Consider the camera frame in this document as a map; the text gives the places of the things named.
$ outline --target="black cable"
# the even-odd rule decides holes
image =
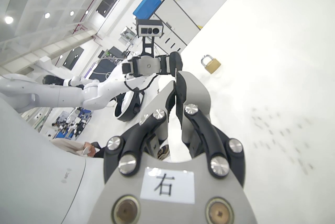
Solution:
[[[135,89],[130,88],[130,87],[128,86],[126,80],[124,81],[124,83],[125,83],[125,86],[126,86],[130,91],[133,91],[134,93],[139,93],[139,92],[145,91],[147,88],[149,88],[150,85],[151,85],[151,83],[154,81],[154,79],[155,79],[156,77],[158,77],[158,74],[156,74],[156,75],[151,79],[151,81],[150,81],[150,83],[147,85],[147,87],[145,87],[145,88],[142,89],[142,90],[135,90]]]

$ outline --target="brass padlock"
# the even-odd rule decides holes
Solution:
[[[204,63],[204,59],[205,58],[210,58],[211,61],[209,61],[207,64]],[[215,72],[220,66],[221,63],[216,60],[215,58],[211,57],[210,55],[205,55],[202,59],[201,59],[201,64],[205,67],[205,69],[212,74],[213,72]]]

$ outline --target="chinese character 右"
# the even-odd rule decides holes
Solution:
[[[159,195],[166,194],[166,195],[171,196],[171,187],[172,187],[172,184],[163,184],[163,182],[164,182],[164,179],[174,180],[175,178],[174,178],[174,177],[166,177],[166,173],[164,174],[163,177],[161,177],[161,176],[157,176],[156,178],[158,178],[158,179],[162,179],[162,181],[161,181],[160,184],[154,189],[154,191],[156,191],[156,190],[160,187]],[[169,187],[169,192],[163,192],[163,191],[162,191],[162,190],[163,190],[163,187]]]

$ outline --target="white tabletop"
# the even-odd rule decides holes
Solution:
[[[211,94],[212,123],[244,145],[260,224],[333,222],[334,27],[335,0],[227,0],[182,52]],[[222,64],[212,75],[205,54]],[[172,113],[173,161],[190,158],[179,127]]]

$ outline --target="white label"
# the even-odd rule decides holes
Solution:
[[[147,167],[141,189],[141,199],[194,204],[194,173]]]

